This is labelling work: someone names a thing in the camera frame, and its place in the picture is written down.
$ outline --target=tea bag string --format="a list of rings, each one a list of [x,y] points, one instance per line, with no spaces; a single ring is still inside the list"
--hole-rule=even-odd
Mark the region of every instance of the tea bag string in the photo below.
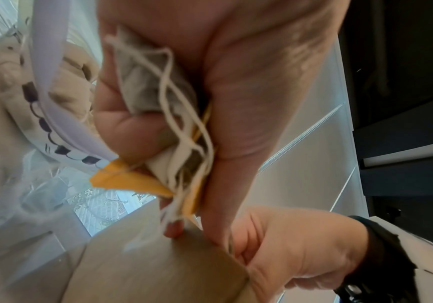
[[[168,122],[168,125],[170,126],[171,130],[175,133],[175,135],[180,139],[181,142],[186,144],[187,146],[191,147],[193,150],[198,151],[203,158],[208,157],[208,165],[205,170],[205,174],[209,174],[211,171],[211,167],[214,162],[214,146],[211,141],[210,135],[208,133],[208,130],[206,129],[206,126],[203,124],[201,119],[199,118],[198,114],[196,113],[195,109],[189,102],[188,98],[183,94],[183,92],[176,86],[176,84],[171,80],[170,73],[171,69],[174,65],[174,56],[170,49],[168,48],[160,48],[156,50],[151,51],[141,51],[138,49],[134,49],[129,47],[128,45],[122,43],[117,37],[115,36],[107,36],[105,38],[105,41],[109,44],[113,45],[115,48],[125,51],[126,53],[130,54],[133,59],[138,62],[140,65],[144,66],[146,69],[148,69],[151,73],[153,73],[156,77],[160,78],[160,85],[159,85],[159,101],[161,105],[161,109],[163,111],[163,114],[165,115],[166,121]],[[152,55],[152,54],[165,54],[168,57],[168,61],[166,63],[164,71],[162,71],[158,66],[156,66],[153,62],[151,62],[148,58],[145,57],[145,55]],[[208,148],[207,153],[204,152],[203,148],[196,144],[191,137],[183,133],[176,123],[176,120],[174,119],[170,108],[169,108],[169,102],[166,97],[166,89],[170,88],[173,93],[176,95],[176,97],[179,99],[181,104],[185,107],[187,110],[189,116],[193,120],[193,122],[196,124],[198,129],[200,130],[203,139],[205,140],[206,146]]]

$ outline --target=white wall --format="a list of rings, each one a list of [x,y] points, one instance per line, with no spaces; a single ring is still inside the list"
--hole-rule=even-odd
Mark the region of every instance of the white wall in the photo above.
[[[339,44],[331,50],[306,101],[262,167],[245,205],[333,210],[367,216]],[[283,303],[332,303],[332,291],[287,291]]]

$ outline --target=hand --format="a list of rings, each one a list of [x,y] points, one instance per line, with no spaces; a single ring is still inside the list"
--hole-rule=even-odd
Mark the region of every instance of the hand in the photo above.
[[[334,42],[349,0],[100,0],[101,38],[124,25],[173,49],[212,102],[216,146],[200,216],[205,234],[226,245],[229,227],[258,169]],[[160,114],[131,116],[121,98],[112,49],[103,45],[95,125],[132,164],[175,143]],[[182,232],[180,224],[172,236]]]
[[[260,302],[283,288],[338,288],[362,262],[366,227],[318,210],[251,208],[232,227],[235,257],[247,266]]]

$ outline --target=black sleeve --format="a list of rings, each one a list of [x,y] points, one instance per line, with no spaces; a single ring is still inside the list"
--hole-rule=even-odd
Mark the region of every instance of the black sleeve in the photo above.
[[[344,303],[419,303],[415,285],[416,266],[397,235],[378,223],[351,217],[368,229],[369,244],[360,266],[335,290]]]

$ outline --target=brown cardboard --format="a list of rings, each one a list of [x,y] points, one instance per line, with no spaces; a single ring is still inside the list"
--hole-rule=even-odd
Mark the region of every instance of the brown cardboard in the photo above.
[[[150,203],[93,238],[62,303],[257,302],[245,268],[191,223],[176,240],[161,236],[123,252],[138,233],[160,233],[158,218]]]

